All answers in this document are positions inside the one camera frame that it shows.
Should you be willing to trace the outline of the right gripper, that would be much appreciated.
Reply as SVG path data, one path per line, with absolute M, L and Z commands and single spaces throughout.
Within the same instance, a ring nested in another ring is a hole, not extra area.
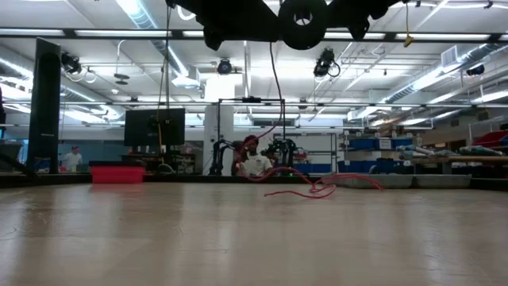
M 401 0 L 352 0 L 348 11 L 348 0 L 331 0 L 327 5 L 328 27 L 348 28 L 355 41 L 364 39 L 370 27 L 368 18 L 378 20 L 390 7 Z

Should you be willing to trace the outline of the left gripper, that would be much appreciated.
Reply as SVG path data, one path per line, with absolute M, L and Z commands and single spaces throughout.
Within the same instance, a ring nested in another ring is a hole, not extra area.
M 250 41 L 253 38 L 248 27 L 252 4 L 252 0 L 186 0 L 186 9 L 195 14 L 196 21 L 203 26 L 206 46 L 218 50 L 224 41 Z M 256 4 L 257 39 L 277 41 L 278 17 L 263 0 L 256 0 Z

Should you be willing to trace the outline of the black plastic cord spool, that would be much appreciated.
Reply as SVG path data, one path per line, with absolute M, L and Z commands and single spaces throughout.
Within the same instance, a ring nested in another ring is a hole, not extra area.
M 296 50 L 307 50 L 321 42 L 328 27 L 325 0 L 285 0 L 279 7 L 282 41 Z

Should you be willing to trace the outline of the yellow hanging plug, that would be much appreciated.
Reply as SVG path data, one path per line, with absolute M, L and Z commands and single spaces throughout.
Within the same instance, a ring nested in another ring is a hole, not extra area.
M 410 15 L 409 2 L 410 2 L 410 0 L 403 0 L 402 2 L 404 3 L 405 9 L 406 9 L 406 37 L 404 39 L 403 47 L 408 48 L 414 42 L 414 38 L 410 35 L 410 19 L 409 19 L 409 15 Z

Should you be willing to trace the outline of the white ceiling vent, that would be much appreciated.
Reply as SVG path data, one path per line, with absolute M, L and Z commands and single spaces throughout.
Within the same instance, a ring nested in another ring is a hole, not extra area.
M 458 50 L 454 45 L 441 53 L 441 66 L 443 68 L 451 67 L 458 63 Z

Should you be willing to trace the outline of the blue storage bins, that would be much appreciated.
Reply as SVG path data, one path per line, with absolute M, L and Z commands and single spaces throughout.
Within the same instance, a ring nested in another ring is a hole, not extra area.
M 411 138 L 357 138 L 348 140 L 341 147 L 347 150 L 395 150 L 412 144 Z

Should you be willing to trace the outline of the person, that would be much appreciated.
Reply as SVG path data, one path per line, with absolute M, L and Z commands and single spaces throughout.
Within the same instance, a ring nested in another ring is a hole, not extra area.
M 82 155 L 79 151 L 78 146 L 73 146 L 71 151 L 67 153 L 63 159 L 62 163 L 67 172 L 76 172 L 77 167 L 83 162 Z
M 259 140 L 254 135 L 249 135 L 244 139 L 237 163 L 237 171 L 241 175 L 250 177 L 261 177 L 272 170 L 270 159 L 257 152 Z

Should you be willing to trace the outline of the black overhead light bar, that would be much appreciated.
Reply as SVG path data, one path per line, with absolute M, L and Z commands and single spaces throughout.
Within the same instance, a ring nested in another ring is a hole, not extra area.
M 508 33 L 410 33 L 414 43 L 461 43 L 461 44 L 508 44 Z M 0 38 L 56 38 L 68 40 L 166 40 L 191 41 L 204 40 L 205 34 L 198 29 L 81 29 L 81 28 L 22 28 L 0 27 Z M 264 41 L 243 39 L 241 37 L 223 37 L 224 41 Z M 406 33 L 367 32 L 363 39 L 355 40 L 345 30 L 328 30 L 321 41 L 340 42 L 386 42 L 402 43 Z

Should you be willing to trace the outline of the black monitor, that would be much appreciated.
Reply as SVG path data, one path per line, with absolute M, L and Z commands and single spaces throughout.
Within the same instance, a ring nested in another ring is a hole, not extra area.
M 128 110 L 125 112 L 124 146 L 182 145 L 185 119 L 183 108 Z

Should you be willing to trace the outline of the grey plastic tool case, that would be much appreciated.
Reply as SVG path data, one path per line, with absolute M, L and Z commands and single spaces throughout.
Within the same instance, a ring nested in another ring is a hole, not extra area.
M 469 188 L 469 175 L 400 175 L 337 173 L 322 177 L 325 184 L 353 189 L 464 189 Z

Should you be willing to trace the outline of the wooden workbench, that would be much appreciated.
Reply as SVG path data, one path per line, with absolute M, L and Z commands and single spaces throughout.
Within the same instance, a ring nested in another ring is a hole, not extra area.
M 441 164 L 441 172 L 445 175 L 452 174 L 452 163 L 482 163 L 498 166 L 508 165 L 508 157 L 485 157 L 485 156 L 454 156 L 454 157 L 419 157 L 410 160 L 412 164 Z

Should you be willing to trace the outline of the red plastic bin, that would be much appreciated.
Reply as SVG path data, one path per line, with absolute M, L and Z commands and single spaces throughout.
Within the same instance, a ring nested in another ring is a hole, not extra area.
M 136 161 L 90 161 L 93 184 L 140 184 L 146 167 Z

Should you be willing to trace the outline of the grey chair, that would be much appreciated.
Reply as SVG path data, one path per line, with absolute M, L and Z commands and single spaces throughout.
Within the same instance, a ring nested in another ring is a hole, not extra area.
M 0 172 L 13 172 L 14 166 L 10 160 L 18 161 L 22 143 L 16 141 L 0 140 Z

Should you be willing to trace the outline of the black gantry frame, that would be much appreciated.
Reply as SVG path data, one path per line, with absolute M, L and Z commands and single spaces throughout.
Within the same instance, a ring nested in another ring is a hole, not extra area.
M 259 97 L 248 96 L 244 98 L 234 98 L 234 99 L 219 99 L 217 106 L 217 141 L 224 139 L 221 133 L 221 106 L 223 102 L 240 102 L 242 106 L 250 106 L 251 104 L 263 104 L 265 106 L 270 106 L 273 102 L 277 102 L 279 104 L 279 118 L 276 123 L 273 123 L 271 128 L 261 135 L 257 136 L 258 140 L 267 136 L 271 133 L 276 127 L 278 127 L 279 123 L 283 123 L 283 133 L 286 132 L 286 101 L 284 99 L 262 99 Z

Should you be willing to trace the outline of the black aluminium table frame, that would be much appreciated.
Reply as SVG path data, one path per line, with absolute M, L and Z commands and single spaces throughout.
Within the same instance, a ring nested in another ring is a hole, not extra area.
M 493 164 L 482 164 L 483 173 L 471 176 L 469 188 L 483 190 L 508 191 L 508 165 L 498 166 Z M 26 168 L 23 164 L 18 165 L 22 172 L 0 173 L 0 189 L 11 187 L 35 187 L 58 184 L 92 184 L 92 176 L 89 173 L 63 172 L 58 174 L 35 173 Z M 444 175 L 423 174 L 418 170 L 411 170 L 400 175 Z M 196 183 L 196 184 L 310 184 L 315 187 L 325 184 L 322 177 L 308 177 L 289 167 L 274 168 L 271 173 L 257 177 L 244 176 L 182 176 L 168 174 L 144 175 L 144 181 L 157 183 Z

